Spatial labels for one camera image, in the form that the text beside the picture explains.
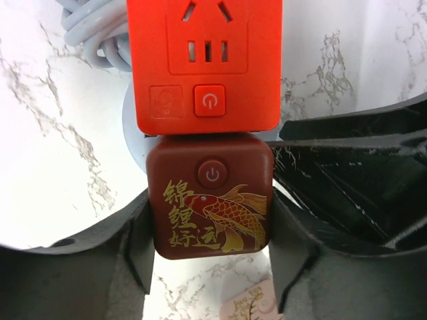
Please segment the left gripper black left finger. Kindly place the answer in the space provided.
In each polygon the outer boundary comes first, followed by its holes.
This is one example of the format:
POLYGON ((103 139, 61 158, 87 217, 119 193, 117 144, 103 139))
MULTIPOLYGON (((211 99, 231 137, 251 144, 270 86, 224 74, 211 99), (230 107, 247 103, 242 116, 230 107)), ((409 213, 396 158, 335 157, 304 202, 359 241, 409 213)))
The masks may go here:
POLYGON ((49 247, 1 246, 2 319, 141 319, 153 274, 147 191, 49 247))

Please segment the red socket cube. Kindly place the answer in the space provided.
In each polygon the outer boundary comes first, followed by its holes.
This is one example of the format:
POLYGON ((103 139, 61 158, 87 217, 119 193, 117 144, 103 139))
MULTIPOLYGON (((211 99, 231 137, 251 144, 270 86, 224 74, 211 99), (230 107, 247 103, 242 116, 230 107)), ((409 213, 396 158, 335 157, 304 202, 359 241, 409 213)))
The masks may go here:
POLYGON ((280 120, 281 1, 128 1, 137 126, 269 131, 280 120))

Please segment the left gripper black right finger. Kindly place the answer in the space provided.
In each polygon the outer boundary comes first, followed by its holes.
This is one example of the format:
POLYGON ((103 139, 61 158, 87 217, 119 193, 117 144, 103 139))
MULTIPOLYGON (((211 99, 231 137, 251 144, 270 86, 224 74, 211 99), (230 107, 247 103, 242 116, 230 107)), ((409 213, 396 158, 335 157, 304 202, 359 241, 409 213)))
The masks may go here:
POLYGON ((343 233, 280 191, 270 262, 286 319, 425 319, 426 247, 393 250, 343 233))

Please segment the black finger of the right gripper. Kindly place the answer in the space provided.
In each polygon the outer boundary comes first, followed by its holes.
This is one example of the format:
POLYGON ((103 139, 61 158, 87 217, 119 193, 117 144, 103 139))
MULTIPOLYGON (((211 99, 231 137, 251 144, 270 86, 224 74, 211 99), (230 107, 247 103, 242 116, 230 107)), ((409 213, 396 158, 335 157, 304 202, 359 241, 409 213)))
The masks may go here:
POLYGON ((276 181, 306 211, 393 250, 425 246, 425 95, 287 121, 270 147, 276 181))

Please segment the dark red carp adapter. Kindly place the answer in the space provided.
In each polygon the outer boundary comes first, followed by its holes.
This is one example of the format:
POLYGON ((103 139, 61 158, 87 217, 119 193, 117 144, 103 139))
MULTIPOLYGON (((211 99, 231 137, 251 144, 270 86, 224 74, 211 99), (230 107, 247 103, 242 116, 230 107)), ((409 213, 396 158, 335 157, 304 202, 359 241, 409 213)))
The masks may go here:
POLYGON ((251 133, 161 137, 146 161, 164 258, 256 253, 270 240, 274 158, 251 133))

